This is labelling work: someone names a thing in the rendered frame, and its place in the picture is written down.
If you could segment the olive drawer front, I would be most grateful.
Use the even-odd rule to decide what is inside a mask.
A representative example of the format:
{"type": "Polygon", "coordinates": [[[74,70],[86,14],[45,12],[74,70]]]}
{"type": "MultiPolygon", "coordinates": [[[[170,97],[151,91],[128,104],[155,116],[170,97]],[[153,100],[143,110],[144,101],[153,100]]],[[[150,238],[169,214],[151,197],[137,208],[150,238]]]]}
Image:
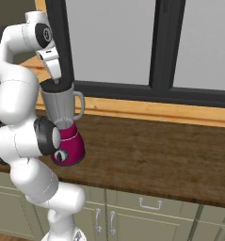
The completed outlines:
{"type": "Polygon", "coordinates": [[[225,225],[225,208],[201,204],[196,218],[203,222],[225,225]]]}
{"type": "Polygon", "coordinates": [[[199,208],[196,203],[191,202],[143,196],[109,189],[105,192],[108,205],[159,215],[193,219],[199,208]]]}
{"type": "Polygon", "coordinates": [[[83,185],[86,193],[86,202],[105,204],[105,190],[99,187],[83,185]]]}
{"type": "Polygon", "coordinates": [[[9,178],[9,174],[0,172],[0,186],[7,188],[14,188],[12,181],[9,178]]]}

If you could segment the dark framed window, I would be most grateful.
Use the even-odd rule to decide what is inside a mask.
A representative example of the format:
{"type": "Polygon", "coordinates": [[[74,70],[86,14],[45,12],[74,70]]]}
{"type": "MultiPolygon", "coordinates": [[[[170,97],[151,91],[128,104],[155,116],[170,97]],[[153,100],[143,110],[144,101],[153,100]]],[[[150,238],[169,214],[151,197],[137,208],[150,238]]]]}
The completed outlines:
{"type": "Polygon", "coordinates": [[[45,0],[45,4],[50,25],[55,34],[63,76],[67,82],[73,82],[75,88],[86,96],[225,108],[225,90],[173,86],[185,0],[155,1],[155,25],[149,77],[144,85],[76,80],[65,0],[45,0]]]}

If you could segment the olive wall cupboard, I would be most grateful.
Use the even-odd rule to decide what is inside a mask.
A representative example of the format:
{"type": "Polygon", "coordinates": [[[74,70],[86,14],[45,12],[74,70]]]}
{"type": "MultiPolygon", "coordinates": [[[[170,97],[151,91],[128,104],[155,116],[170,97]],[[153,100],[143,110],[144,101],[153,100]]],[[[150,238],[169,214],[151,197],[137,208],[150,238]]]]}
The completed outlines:
{"type": "Polygon", "coordinates": [[[35,9],[35,0],[0,0],[0,26],[23,24],[24,15],[35,9]]]}

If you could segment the blender with magenta base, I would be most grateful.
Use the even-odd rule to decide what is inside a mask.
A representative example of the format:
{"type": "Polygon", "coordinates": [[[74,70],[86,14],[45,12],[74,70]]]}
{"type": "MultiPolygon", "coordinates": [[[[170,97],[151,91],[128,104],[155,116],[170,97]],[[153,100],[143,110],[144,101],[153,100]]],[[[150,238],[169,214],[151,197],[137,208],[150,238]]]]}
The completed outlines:
{"type": "Polygon", "coordinates": [[[62,89],[57,85],[41,84],[40,91],[47,117],[56,125],[61,137],[59,148],[51,155],[53,162],[61,167],[78,164],[86,155],[83,138],[75,123],[84,114],[83,93],[75,91],[74,85],[62,89]]]}

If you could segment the black blender lid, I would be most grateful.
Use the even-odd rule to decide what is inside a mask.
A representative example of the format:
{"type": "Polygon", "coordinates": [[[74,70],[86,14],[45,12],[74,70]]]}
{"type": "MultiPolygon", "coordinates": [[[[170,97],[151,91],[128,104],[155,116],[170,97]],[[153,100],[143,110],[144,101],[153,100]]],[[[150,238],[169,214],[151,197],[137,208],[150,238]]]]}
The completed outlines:
{"type": "Polygon", "coordinates": [[[57,93],[70,89],[72,87],[72,82],[67,79],[60,78],[58,80],[58,83],[56,84],[55,81],[52,78],[50,78],[41,82],[40,87],[45,92],[57,93]]]}

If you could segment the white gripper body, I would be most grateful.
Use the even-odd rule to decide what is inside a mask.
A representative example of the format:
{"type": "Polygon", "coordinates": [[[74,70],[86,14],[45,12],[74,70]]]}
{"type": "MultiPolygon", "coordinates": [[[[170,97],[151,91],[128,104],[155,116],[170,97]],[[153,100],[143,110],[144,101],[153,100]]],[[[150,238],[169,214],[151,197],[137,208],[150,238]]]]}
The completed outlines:
{"type": "Polygon", "coordinates": [[[53,79],[59,79],[62,76],[59,60],[57,58],[45,58],[43,64],[46,71],[53,79]]]}

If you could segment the olive cupboard door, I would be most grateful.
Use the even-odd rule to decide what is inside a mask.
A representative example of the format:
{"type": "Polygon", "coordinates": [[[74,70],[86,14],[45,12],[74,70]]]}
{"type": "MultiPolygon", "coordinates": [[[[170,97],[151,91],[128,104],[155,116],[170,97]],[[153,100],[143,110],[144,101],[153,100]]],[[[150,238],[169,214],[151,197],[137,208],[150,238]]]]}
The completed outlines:
{"type": "Polygon", "coordinates": [[[34,205],[17,189],[0,186],[0,233],[33,241],[44,236],[34,205]]]}
{"type": "Polygon", "coordinates": [[[225,241],[225,226],[198,221],[191,241],[225,241]]]}
{"type": "Polygon", "coordinates": [[[107,205],[108,241],[187,241],[192,219],[156,215],[144,211],[107,205]],[[110,212],[115,211],[114,228],[110,235],[110,212]]]}
{"type": "Polygon", "coordinates": [[[105,217],[105,205],[94,202],[87,202],[83,209],[74,215],[74,220],[77,227],[84,233],[87,241],[107,241],[106,235],[106,217],[105,217]],[[102,232],[97,234],[95,223],[95,210],[101,209],[99,215],[99,224],[102,227],[102,232]]]}

